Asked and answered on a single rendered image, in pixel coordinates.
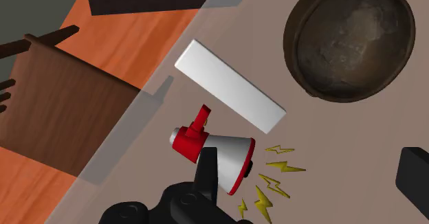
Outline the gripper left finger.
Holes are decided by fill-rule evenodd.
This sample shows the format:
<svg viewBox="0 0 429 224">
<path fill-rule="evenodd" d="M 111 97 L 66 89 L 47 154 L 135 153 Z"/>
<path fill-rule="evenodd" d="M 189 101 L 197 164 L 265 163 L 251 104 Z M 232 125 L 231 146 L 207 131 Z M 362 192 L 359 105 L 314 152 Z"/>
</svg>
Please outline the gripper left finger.
<svg viewBox="0 0 429 224">
<path fill-rule="evenodd" d="M 153 208 L 138 201 L 107 208 L 98 224 L 242 224 L 217 206 L 217 149 L 203 148 L 195 179 L 167 187 Z"/>
</svg>

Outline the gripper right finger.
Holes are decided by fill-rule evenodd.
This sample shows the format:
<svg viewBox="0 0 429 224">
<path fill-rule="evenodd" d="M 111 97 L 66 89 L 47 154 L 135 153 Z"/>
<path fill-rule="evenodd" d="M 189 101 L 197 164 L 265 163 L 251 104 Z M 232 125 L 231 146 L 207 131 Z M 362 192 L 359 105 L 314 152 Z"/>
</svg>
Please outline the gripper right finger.
<svg viewBox="0 0 429 224">
<path fill-rule="evenodd" d="M 429 153 L 420 147 L 403 147 L 395 185 L 429 220 Z"/>
</svg>

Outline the red and white megaphone toy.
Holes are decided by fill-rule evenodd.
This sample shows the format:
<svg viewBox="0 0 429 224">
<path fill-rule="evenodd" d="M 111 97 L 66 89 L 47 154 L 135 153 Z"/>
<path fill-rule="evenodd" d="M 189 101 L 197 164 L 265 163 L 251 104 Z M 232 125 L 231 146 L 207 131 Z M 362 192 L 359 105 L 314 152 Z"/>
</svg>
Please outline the red and white megaphone toy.
<svg viewBox="0 0 429 224">
<path fill-rule="evenodd" d="M 193 163 L 198 163 L 201 159 L 201 152 L 204 148 L 216 148 L 218 185 L 229 195 L 233 195 L 252 168 L 252 156 L 256 140 L 251 137 L 230 137 L 209 134 L 205 131 L 205 126 L 210 112 L 211 109 L 203 104 L 191 124 L 175 128 L 169 141 L 174 150 Z M 306 171 L 304 168 L 289 166 L 287 161 L 270 162 L 266 163 L 266 165 L 279 168 L 281 172 Z M 280 188 L 281 183 L 279 181 L 262 174 L 258 175 L 266 182 L 267 189 L 290 198 Z M 255 206 L 266 221 L 272 224 L 267 208 L 271 208 L 274 205 L 258 186 L 256 187 L 256 193 L 258 200 L 255 201 Z"/>
</svg>

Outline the white rectangular block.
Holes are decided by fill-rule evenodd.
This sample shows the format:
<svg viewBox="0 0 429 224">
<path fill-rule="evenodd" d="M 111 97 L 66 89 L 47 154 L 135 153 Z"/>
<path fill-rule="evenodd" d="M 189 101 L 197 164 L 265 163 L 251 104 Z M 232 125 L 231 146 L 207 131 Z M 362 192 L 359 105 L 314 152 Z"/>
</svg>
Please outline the white rectangular block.
<svg viewBox="0 0 429 224">
<path fill-rule="evenodd" d="M 286 115 L 283 107 L 195 39 L 175 68 L 265 134 Z"/>
</svg>

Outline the dark brown round bowl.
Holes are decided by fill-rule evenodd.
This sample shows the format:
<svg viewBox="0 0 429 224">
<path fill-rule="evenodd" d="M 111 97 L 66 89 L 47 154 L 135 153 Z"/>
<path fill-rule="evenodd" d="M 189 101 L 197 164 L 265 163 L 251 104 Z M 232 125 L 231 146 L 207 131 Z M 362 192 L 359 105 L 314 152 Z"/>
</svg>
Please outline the dark brown round bowl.
<svg viewBox="0 0 429 224">
<path fill-rule="evenodd" d="M 283 33 L 285 64 L 309 95 L 357 102 L 396 79 L 415 36 L 407 0 L 298 0 Z"/>
</svg>

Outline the brown wooden chair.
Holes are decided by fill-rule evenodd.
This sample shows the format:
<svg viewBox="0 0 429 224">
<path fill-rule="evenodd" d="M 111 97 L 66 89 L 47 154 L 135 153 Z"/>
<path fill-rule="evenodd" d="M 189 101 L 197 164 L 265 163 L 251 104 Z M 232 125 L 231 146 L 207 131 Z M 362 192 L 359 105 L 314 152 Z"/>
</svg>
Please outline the brown wooden chair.
<svg viewBox="0 0 429 224">
<path fill-rule="evenodd" d="M 139 89 L 59 48 L 70 25 L 0 45 L 15 55 L 0 82 L 0 147 L 78 176 Z"/>
</svg>

